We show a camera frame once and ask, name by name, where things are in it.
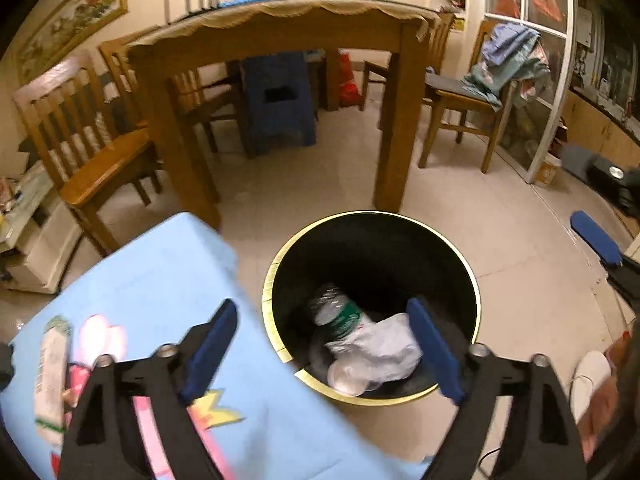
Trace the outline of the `black round trash bin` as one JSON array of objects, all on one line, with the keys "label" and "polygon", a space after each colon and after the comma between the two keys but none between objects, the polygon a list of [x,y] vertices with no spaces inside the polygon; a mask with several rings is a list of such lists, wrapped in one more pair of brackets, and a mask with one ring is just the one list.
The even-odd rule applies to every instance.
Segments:
[{"label": "black round trash bin", "polygon": [[331,388],[326,335],[309,304],[334,285],[374,322],[405,311],[421,296],[427,307],[476,341],[480,286],[462,252],[438,231],[385,211],[346,211],[295,233],[270,263],[262,288],[262,322],[280,361],[309,389],[344,405],[386,408],[434,392],[433,375],[418,368],[356,398]]}]

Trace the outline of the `white rectangular box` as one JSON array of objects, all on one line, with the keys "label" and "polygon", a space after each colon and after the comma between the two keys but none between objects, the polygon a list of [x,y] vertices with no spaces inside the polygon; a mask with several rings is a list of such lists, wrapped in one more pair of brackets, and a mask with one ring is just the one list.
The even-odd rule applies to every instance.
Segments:
[{"label": "white rectangular box", "polygon": [[41,339],[34,393],[36,429],[40,437],[55,448],[63,444],[66,385],[72,324],[62,316],[47,322]]}]

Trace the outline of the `wooden chair with clothes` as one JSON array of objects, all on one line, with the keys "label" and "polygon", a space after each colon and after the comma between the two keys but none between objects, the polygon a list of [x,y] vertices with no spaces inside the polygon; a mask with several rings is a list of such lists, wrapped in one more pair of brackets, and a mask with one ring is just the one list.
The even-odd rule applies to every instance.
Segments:
[{"label": "wooden chair with clothes", "polygon": [[[485,18],[480,22],[472,50],[470,68],[478,61],[483,41],[501,22],[505,21]],[[462,141],[465,133],[484,136],[487,139],[487,148],[480,165],[480,171],[487,172],[489,169],[499,134],[503,132],[506,123],[506,109],[512,98],[515,81],[503,87],[499,96],[502,107],[495,110],[481,96],[469,92],[462,84],[462,78],[454,79],[435,74],[426,76],[425,96],[431,102],[431,118],[418,162],[421,169],[426,167],[437,133],[442,129],[453,131],[458,143]]]}]

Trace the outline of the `light blue cartoon tablecloth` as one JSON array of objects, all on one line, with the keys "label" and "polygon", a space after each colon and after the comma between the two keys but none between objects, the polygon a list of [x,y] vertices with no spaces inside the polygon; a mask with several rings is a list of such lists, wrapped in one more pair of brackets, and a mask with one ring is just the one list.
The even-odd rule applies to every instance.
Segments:
[{"label": "light blue cartoon tablecloth", "polygon": [[13,338],[15,374],[1,396],[6,430],[34,473],[54,475],[55,449],[38,434],[34,390],[47,322],[60,316],[75,332],[104,317],[97,342],[72,337],[76,362],[101,353],[149,356],[180,340],[231,299],[239,327],[212,385],[208,406],[232,422],[209,426],[224,471],[235,479],[417,479],[427,462],[389,456],[342,414],[303,386],[273,353],[238,281],[233,250],[192,214],[176,214],[94,266]]}]

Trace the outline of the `pile of clothes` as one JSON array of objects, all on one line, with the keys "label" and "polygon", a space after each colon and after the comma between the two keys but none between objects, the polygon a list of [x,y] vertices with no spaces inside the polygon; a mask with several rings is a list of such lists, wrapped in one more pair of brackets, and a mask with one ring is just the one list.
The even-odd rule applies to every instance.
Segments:
[{"label": "pile of clothes", "polygon": [[478,61],[462,84],[498,110],[504,86],[516,82],[512,103],[517,108],[536,100],[548,87],[551,70],[538,30],[511,22],[498,23],[480,47]]}]

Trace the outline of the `crumpled white paper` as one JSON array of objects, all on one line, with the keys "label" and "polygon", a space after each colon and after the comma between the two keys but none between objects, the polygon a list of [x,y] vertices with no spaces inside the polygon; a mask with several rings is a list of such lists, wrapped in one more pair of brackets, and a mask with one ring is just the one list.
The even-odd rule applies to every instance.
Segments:
[{"label": "crumpled white paper", "polygon": [[408,378],[422,359],[407,313],[364,324],[326,346],[350,377],[376,384]]}]

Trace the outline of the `white glass coffee table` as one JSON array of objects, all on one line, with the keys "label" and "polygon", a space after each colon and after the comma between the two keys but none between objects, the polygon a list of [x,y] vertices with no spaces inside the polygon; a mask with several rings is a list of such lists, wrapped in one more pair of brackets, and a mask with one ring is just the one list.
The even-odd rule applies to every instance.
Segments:
[{"label": "white glass coffee table", "polygon": [[41,162],[17,182],[1,222],[1,276],[6,288],[54,295],[60,288],[81,228],[58,196]]}]

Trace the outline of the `clear plastic bottle green label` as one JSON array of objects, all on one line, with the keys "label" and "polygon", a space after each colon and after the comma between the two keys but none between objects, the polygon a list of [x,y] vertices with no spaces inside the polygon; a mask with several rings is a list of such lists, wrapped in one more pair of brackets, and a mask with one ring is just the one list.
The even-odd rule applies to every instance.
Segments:
[{"label": "clear plastic bottle green label", "polygon": [[337,356],[373,321],[341,289],[323,286],[309,301],[314,324],[326,338],[326,348]]}]

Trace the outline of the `wooden dining table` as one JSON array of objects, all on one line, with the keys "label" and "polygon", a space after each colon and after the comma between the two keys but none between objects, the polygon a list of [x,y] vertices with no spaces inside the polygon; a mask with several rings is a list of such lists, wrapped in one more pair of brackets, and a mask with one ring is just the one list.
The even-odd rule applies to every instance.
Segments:
[{"label": "wooden dining table", "polygon": [[304,55],[341,48],[386,51],[390,76],[381,116],[383,137],[373,205],[399,210],[418,130],[428,40],[436,13],[386,0],[266,0],[193,15],[148,32],[128,47],[142,110],[183,209],[214,229],[218,197],[193,128],[214,103],[186,105],[178,85],[214,64],[241,64],[250,104],[250,136],[295,132],[314,143],[314,98]]}]

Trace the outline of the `near wooden dining chair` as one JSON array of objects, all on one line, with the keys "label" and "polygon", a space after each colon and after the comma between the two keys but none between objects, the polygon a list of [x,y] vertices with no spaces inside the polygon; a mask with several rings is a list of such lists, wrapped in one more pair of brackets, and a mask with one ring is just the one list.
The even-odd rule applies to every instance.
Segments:
[{"label": "near wooden dining chair", "polygon": [[163,192],[149,129],[120,133],[91,54],[78,51],[13,93],[13,102],[58,195],[103,257],[119,250],[99,210],[123,186],[142,203],[142,180]]}]

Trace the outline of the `horse painting gold frame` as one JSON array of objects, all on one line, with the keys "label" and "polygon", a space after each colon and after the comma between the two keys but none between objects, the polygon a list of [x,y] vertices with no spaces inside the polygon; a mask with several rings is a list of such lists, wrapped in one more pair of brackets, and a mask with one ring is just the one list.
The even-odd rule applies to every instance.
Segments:
[{"label": "horse painting gold frame", "polygon": [[33,80],[127,12],[127,0],[63,0],[17,50],[18,80]]}]

